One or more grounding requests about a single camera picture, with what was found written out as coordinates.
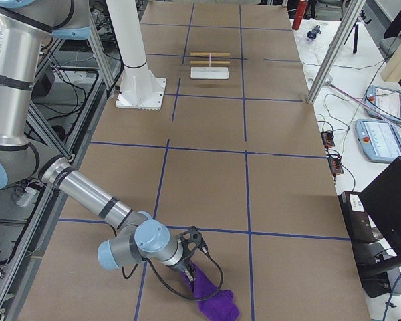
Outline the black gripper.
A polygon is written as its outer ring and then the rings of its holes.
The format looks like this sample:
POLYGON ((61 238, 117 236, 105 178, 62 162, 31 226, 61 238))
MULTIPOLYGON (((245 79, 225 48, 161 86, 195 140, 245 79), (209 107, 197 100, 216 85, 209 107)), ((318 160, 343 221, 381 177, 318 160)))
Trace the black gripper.
POLYGON ((170 269, 185 273, 189 283, 194 281, 194 265, 190 256, 183 256, 178 263, 170 266, 170 269))

